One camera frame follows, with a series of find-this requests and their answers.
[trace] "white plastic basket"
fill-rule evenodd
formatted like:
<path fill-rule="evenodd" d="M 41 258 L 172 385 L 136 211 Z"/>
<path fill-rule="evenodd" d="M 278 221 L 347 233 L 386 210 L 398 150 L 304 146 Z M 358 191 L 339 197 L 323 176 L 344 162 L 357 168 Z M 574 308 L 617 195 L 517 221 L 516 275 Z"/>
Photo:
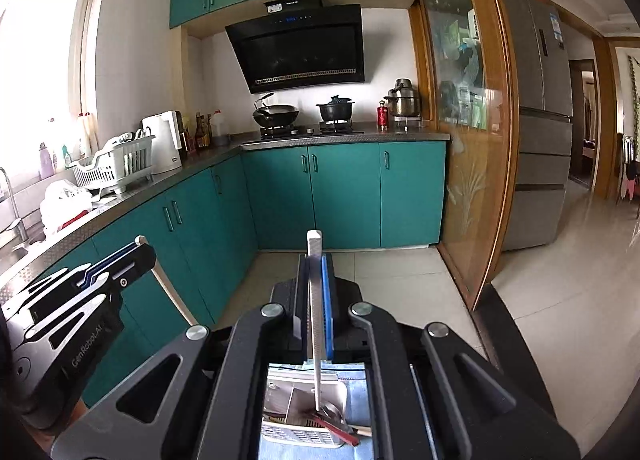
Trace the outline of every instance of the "white plastic basket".
<path fill-rule="evenodd" d="M 71 165 L 79 187 L 121 194 L 127 184 L 151 174 L 151 140 L 143 136 L 114 144 Z"/>
<path fill-rule="evenodd" d="M 299 411 L 314 406 L 313 373 L 282 370 L 269 370 L 264 409 L 275 413 L 284 413 L 284 419 L 268 418 L 262 421 L 262 436 L 271 442 L 312 447 L 337 448 L 344 442 L 328 429 L 315 422 L 301 418 Z M 293 388 L 302 395 L 294 400 Z M 306 398 L 306 407 L 299 407 L 301 399 Z M 334 374 L 322 374 L 321 400 L 335 404 L 344 415 L 347 405 L 347 386 Z"/>

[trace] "white kettle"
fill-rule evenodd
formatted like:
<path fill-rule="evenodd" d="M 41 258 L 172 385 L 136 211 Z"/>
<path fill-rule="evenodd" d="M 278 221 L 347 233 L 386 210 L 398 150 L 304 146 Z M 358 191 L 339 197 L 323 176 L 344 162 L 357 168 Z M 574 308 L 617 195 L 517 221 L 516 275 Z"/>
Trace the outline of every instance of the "white kettle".
<path fill-rule="evenodd" d="M 182 147 L 175 111 L 165 111 L 142 119 L 142 127 L 148 127 L 156 137 L 151 141 L 151 174 L 157 175 L 177 169 L 182 165 L 178 149 Z"/>

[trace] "refrigerator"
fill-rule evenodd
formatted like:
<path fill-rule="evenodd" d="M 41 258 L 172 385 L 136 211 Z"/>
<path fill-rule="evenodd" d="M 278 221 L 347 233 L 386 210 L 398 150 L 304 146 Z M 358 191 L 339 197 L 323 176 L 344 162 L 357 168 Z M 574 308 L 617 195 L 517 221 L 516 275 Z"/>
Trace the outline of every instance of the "refrigerator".
<path fill-rule="evenodd" d="M 540 0 L 503 0 L 520 100 L 518 172 L 503 250 L 556 239 L 569 175 L 572 94 L 558 11 Z"/>

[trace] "white plastic bag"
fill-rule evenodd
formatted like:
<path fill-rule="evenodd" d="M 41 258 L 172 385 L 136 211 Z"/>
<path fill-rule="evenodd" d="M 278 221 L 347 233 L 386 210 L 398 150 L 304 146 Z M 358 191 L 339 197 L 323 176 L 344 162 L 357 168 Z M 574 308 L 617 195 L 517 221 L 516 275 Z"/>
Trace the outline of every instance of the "white plastic bag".
<path fill-rule="evenodd" d="M 91 193 L 71 183 L 58 180 L 51 183 L 40 204 L 40 215 L 46 236 L 55 234 L 68 221 L 92 210 Z"/>

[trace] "countertop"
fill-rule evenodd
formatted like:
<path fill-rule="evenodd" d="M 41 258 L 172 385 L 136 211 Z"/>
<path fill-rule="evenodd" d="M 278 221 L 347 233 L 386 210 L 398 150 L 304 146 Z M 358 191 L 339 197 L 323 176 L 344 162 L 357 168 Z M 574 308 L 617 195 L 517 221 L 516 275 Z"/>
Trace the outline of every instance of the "countertop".
<path fill-rule="evenodd" d="M 10 299 L 15 293 L 47 270 L 49 266 L 59 261 L 112 221 L 117 220 L 178 182 L 240 154 L 242 151 L 332 143 L 449 140 L 448 133 L 435 133 L 425 128 L 410 127 L 408 131 L 405 131 L 404 128 L 390 127 L 386 131 L 380 131 L 375 122 L 354 122 L 353 129 L 363 133 L 333 136 L 315 135 L 278 140 L 260 140 L 258 131 L 232 135 L 229 145 L 210 147 L 201 153 L 188 157 L 178 169 L 159 175 L 152 175 L 148 180 L 131 184 L 127 186 L 127 191 L 123 194 L 115 195 L 113 199 L 98 206 L 84 217 L 65 227 L 62 231 L 48 237 L 44 242 L 32 246 L 28 255 L 0 275 L 0 304 Z"/>

